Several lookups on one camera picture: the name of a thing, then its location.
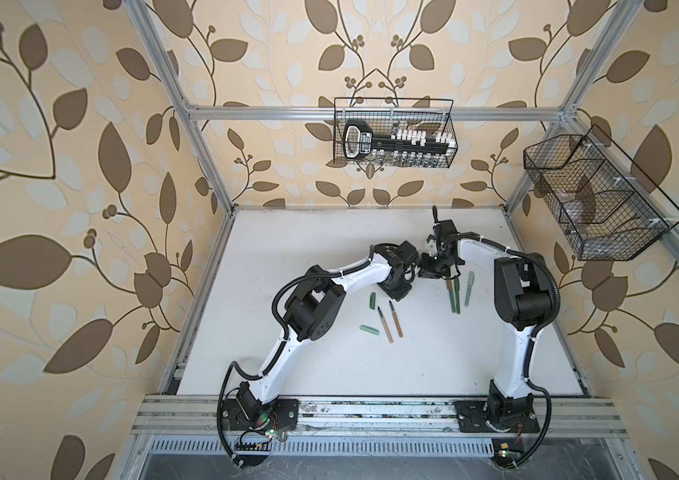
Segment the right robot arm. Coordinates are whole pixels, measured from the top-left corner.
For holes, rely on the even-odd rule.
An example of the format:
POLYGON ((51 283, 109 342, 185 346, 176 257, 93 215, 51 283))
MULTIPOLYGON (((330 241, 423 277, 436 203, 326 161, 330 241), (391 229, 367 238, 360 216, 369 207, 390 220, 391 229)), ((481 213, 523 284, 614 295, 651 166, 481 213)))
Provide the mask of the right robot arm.
POLYGON ((459 232, 433 207, 433 234, 421 254, 419 277, 451 284, 451 304, 459 306, 459 267, 471 262, 493 276, 493 304, 505 324, 499 367, 481 407, 457 403, 457 413, 478 428, 507 432, 531 420, 535 393, 547 390, 531 381, 537 339, 561 309, 559 286, 537 254, 526 254, 475 232, 459 232))

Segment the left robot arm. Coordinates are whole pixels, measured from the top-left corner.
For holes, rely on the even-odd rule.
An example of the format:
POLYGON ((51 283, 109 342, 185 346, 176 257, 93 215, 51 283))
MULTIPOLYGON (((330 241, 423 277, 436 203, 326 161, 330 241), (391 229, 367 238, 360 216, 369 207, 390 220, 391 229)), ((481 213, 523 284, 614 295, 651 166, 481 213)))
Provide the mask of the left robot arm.
POLYGON ((281 287, 271 302, 281 334, 259 372, 249 374, 235 361, 228 368, 242 378, 235 403, 244 418, 256 426, 269 418, 301 350, 329 332, 347 295, 377 284, 399 301, 411 292, 417 266, 419 252, 413 244, 381 243, 355 263, 329 270, 315 265, 281 287))

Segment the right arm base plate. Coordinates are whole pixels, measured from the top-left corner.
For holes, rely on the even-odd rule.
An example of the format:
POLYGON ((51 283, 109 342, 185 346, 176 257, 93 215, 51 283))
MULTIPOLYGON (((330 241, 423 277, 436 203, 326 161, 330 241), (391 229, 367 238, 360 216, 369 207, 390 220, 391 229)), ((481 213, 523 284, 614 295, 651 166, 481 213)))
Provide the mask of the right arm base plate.
POLYGON ((533 398, 461 400, 453 404, 459 431, 463 433, 539 433, 533 398))

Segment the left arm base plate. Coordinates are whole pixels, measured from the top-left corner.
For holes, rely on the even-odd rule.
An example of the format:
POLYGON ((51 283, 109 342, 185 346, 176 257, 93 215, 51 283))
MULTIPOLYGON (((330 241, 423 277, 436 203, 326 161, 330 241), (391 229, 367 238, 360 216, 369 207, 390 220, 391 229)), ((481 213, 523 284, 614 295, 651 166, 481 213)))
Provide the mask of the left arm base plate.
POLYGON ((222 422, 232 431, 262 430, 281 432, 295 430, 298 422, 300 402, 296 399, 277 399, 263 406, 249 419, 236 400, 223 401, 222 422))

